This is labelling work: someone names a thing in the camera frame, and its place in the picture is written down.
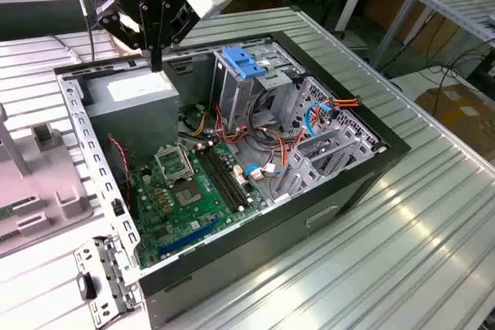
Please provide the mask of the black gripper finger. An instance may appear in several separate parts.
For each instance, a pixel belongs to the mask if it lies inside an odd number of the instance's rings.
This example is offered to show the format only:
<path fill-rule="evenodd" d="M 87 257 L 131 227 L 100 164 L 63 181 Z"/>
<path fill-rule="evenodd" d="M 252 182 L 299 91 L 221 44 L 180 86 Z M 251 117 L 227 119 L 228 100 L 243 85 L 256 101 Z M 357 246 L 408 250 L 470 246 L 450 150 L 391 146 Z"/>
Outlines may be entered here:
<path fill-rule="evenodd" d="M 157 40 L 147 0 L 107 0 L 97 8 L 100 26 L 132 50 L 140 49 L 150 70 L 157 70 Z"/>
<path fill-rule="evenodd" d="M 189 3 L 163 2 L 157 40 L 157 70 L 162 70 L 162 54 L 179 45 L 200 17 Z"/>

